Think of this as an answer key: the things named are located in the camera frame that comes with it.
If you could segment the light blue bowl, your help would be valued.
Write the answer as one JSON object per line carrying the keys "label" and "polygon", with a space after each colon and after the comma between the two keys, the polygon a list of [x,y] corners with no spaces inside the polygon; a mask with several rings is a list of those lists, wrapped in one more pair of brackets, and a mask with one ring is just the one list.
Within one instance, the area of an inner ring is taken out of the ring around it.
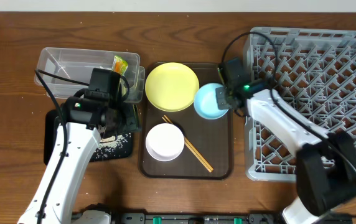
{"label": "light blue bowl", "polygon": [[194,109],[204,119],[219,119],[224,116],[228,109],[220,110],[217,104],[216,89],[222,87],[219,83],[208,83],[202,86],[194,98]]}

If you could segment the green yellow snack wrapper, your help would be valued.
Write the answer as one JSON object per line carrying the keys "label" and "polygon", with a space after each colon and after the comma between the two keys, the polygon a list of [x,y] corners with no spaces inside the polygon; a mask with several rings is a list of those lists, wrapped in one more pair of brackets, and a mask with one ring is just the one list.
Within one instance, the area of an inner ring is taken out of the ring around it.
{"label": "green yellow snack wrapper", "polygon": [[120,75],[124,75],[128,67],[129,65],[127,61],[125,61],[123,58],[121,58],[118,55],[114,56],[113,66],[112,66],[112,70],[114,72],[119,73]]}

